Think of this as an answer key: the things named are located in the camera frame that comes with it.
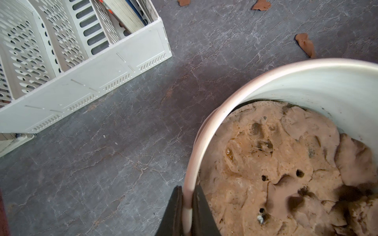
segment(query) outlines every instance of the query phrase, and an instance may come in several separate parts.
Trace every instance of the brown clay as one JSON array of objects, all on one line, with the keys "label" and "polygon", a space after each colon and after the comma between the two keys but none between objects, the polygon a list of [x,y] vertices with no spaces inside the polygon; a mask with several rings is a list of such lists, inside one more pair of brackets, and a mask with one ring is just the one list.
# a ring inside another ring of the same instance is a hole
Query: brown clay
[{"label": "brown clay", "polygon": [[190,0],[177,0],[180,6],[187,6],[190,4]]},{"label": "brown clay", "polygon": [[298,42],[299,46],[303,51],[310,57],[315,58],[315,48],[311,40],[308,39],[308,34],[297,34],[295,40]]},{"label": "brown clay", "polygon": [[358,236],[378,235],[378,194],[349,203],[350,226]]},{"label": "brown clay", "polygon": [[257,0],[257,3],[253,5],[252,10],[266,11],[271,7],[272,4],[270,4],[270,2],[267,2],[266,0]]},{"label": "brown clay", "polygon": [[335,162],[345,185],[365,191],[377,184],[377,166],[371,149],[347,134],[340,135]]}]

